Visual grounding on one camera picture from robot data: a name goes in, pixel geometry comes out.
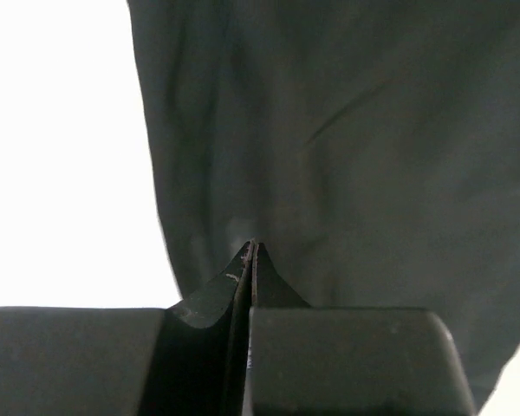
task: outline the white background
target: white background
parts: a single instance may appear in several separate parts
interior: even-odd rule
[[[0,305],[169,307],[124,0],[0,2]],[[520,415],[520,352],[484,416]]]

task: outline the black garment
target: black garment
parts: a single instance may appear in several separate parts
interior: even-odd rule
[[[183,296],[256,237],[313,305],[437,312],[481,406],[520,342],[520,0],[129,3]]]

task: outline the black cloth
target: black cloth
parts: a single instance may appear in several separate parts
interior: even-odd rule
[[[129,1],[181,293],[245,240],[315,306],[417,306],[482,406],[520,343],[520,0]]]

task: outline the white surface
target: white surface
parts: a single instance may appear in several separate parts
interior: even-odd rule
[[[0,2],[0,305],[168,307],[124,0]],[[520,416],[520,352],[484,416]]]

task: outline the dark fabric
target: dark fabric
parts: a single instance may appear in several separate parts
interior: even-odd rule
[[[481,406],[520,342],[520,0],[129,5],[183,296],[256,237],[313,305],[437,312]]]

